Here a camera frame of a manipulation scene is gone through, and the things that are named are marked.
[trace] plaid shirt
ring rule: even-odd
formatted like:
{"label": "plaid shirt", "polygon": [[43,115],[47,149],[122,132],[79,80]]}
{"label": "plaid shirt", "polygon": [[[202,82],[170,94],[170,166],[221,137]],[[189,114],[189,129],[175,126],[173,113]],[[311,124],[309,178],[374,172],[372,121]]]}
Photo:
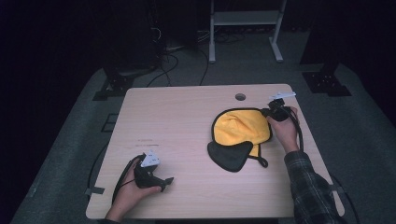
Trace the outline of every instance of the plaid shirt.
{"label": "plaid shirt", "polygon": [[302,151],[285,156],[297,223],[346,223],[337,212],[329,183],[315,173]]}

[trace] yellow cloth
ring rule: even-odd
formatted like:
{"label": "yellow cloth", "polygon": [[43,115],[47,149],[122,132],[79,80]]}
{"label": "yellow cloth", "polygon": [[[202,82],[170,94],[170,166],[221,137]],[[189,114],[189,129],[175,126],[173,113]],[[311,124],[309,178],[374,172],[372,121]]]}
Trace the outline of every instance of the yellow cloth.
{"label": "yellow cloth", "polygon": [[226,111],[221,114],[214,126],[215,141],[224,146],[233,146],[245,141],[253,143],[249,155],[260,156],[260,143],[271,137],[267,119],[258,109],[246,108]]}

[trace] light wood tabletop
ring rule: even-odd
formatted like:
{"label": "light wood tabletop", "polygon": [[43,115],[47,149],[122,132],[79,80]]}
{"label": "light wood tabletop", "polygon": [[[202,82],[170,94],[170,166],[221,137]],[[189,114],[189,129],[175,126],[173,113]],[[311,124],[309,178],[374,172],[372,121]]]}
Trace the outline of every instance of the light wood tabletop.
{"label": "light wood tabletop", "polygon": [[[136,88],[126,93],[87,207],[88,218],[103,218],[111,206],[113,190],[129,160],[153,150],[161,164],[154,175],[174,177],[165,191],[144,199],[130,218],[243,218],[293,217],[285,152],[276,137],[262,144],[263,168],[247,159],[241,171],[217,166],[207,153],[211,126],[220,112],[237,107],[268,107],[269,96],[292,91],[287,84]],[[235,99],[242,93],[244,101]],[[315,171],[332,183],[315,140],[296,98],[284,99],[298,109],[304,151]],[[337,210],[345,210],[334,192]]]}

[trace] dark background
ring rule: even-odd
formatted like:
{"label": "dark background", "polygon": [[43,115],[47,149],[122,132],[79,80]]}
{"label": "dark background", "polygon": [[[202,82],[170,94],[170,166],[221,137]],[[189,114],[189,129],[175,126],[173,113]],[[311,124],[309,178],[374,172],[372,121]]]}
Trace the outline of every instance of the dark background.
{"label": "dark background", "polygon": [[[276,1],[265,6],[262,2],[217,0],[217,7],[249,10],[276,6]],[[117,10],[95,16],[97,6],[111,3],[114,1],[0,1],[1,222],[12,219],[81,90],[102,67],[104,55],[120,54],[134,64],[155,65],[150,58],[159,52],[142,44],[141,38],[149,35],[149,24],[161,26],[165,36],[175,36],[190,45],[196,37],[194,30],[208,28],[208,0],[162,0],[158,5],[156,1],[125,1],[151,13],[146,18],[129,18],[137,20],[129,27],[130,33],[124,29],[127,23],[114,19],[125,15]],[[358,74],[394,124],[395,5],[395,1],[385,0],[289,0],[282,23],[287,32],[311,29],[302,63],[323,63],[336,57]],[[173,29],[186,27],[186,23],[189,29]],[[146,31],[136,32],[136,27]],[[131,35],[134,41],[125,43],[123,35]],[[116,40],[104,40],[103,36]],[[121,50],[136,42],[154,51]],[[115,47],[117,53],[108,43],[120,47]],[[146,60],[137,62],[134,58]]]}

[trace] person's left hand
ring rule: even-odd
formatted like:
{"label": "person's left hand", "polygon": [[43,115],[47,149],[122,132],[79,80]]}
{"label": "person's left hand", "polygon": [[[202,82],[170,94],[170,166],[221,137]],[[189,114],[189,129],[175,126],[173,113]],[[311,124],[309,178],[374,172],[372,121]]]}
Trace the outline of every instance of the person's left hand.
{"label": "person's left hand", "polygon": [[130,210],[132,210],[143,198],[158,193],[161,191],[161,187],[151,187],[147,189],[140,189],[134,182],[134,167],[137,165],[139,160],[135,160],[134,163],[129,168],[127,175],[125,176],[122,184],[129,181],[130,183],[125,184],[119,189],[116,199],[110,210],[108,210],[106,219],[122,222],[123,217]]}

